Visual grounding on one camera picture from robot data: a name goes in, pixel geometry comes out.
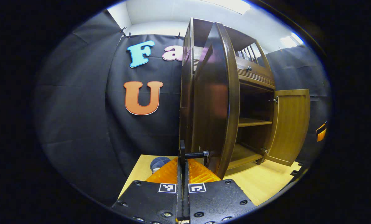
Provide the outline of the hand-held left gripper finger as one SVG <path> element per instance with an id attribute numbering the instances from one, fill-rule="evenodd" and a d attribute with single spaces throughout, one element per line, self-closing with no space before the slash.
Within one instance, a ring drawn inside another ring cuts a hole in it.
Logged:
<path id="1" fill-rule="evenodd" d="M 234 180 L 218 179 L 197 159 L 187 160 L 184 173 L 184 214 L 191 224 L 229 223 L 256 209 Z"/>
<path id="2" fill-rule="evenodd" d="M 169 159 L 145 180 L 132 180 L 111 211 L 139 224 L 176 224 L 182 215 L 181 174 Z"/>

